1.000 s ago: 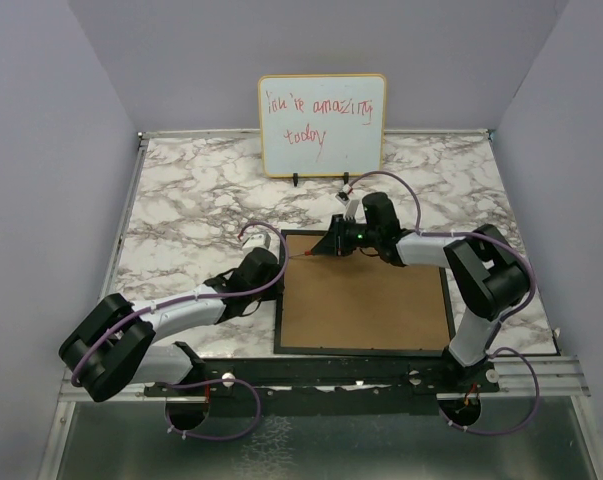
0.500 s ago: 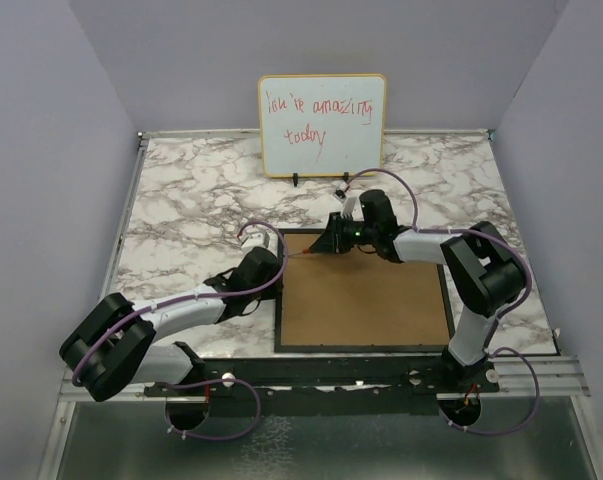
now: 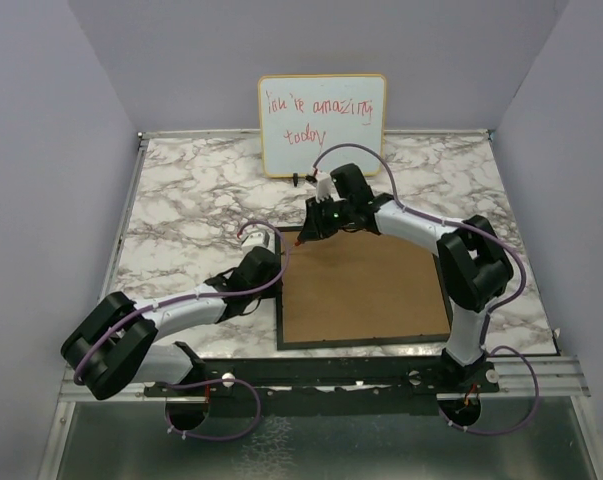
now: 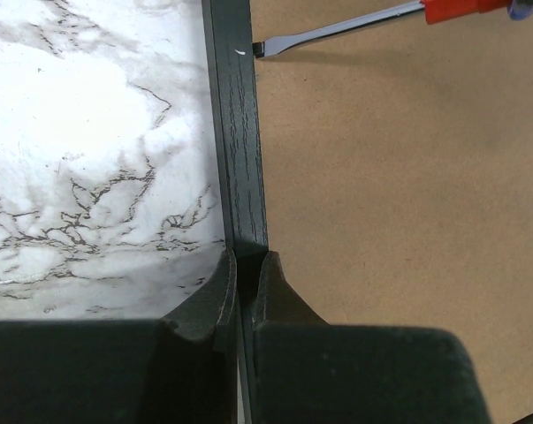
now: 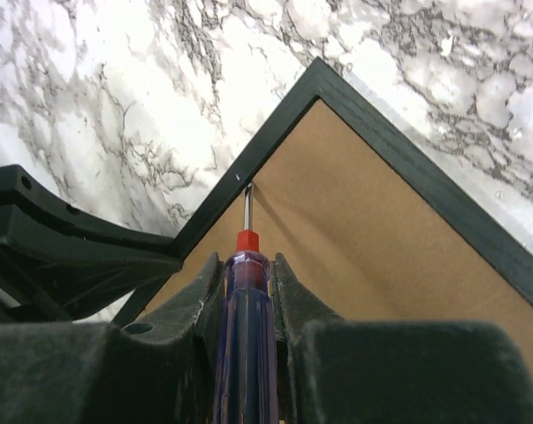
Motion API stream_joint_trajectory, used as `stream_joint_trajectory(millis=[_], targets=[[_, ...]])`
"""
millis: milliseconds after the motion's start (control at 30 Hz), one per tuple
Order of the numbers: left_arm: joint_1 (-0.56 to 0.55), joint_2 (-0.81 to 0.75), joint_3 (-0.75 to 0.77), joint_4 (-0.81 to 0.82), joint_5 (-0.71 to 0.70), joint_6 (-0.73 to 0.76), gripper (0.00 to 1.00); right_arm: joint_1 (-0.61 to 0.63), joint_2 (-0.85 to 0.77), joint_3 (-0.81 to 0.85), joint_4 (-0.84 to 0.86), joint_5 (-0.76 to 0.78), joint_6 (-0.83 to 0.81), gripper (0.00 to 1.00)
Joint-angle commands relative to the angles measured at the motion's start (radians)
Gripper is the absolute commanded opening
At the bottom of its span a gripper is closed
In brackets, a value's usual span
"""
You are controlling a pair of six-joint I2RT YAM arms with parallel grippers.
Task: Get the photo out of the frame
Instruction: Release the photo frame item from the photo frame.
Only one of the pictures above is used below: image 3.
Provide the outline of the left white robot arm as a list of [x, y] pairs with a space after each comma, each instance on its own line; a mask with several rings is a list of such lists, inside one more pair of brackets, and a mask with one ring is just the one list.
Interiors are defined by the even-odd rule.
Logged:
[[196, 356], [160, 339], [183, 330], [239, 317], [247, 307], [269, 298], [281, 278], [281, 260], [256, 246], [238, 266], [207, 279], [193, 292], [135, 302], [121, 291], [104, 297], [61, 346], [74, 381], [98, 400], [118, 394], [130, 383], [167, 382], [187, 395], [201, 385]]

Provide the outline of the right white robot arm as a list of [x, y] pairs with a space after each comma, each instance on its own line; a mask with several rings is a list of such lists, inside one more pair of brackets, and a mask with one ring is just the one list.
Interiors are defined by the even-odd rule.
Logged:
[[353, 163], [330, 173], [315, 171], [306, 180], [315, 194], [306, 200], [299, 243], [324, 240], [340, 230], [366, 231], [406, 240], [438, 258], [452, 306], [440, 378], [450, 390], [467, 388], [476, 379], [475, 366], [485, 358], [487, 307], [513, 278], [512, 264], [490, 221], [482, 215], [438, 219], [402, 206], [389, 193], [374, 194]]

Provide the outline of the black picture frame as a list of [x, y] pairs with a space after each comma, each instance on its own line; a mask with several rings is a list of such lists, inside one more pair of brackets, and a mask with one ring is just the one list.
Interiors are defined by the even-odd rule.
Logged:
[[452, 308], [436, 256], [391, 236], [344, 233], [297, 245], [286, 227], [275, 250], [291, 249], [276, 298], [280, 350], [445, 341]]

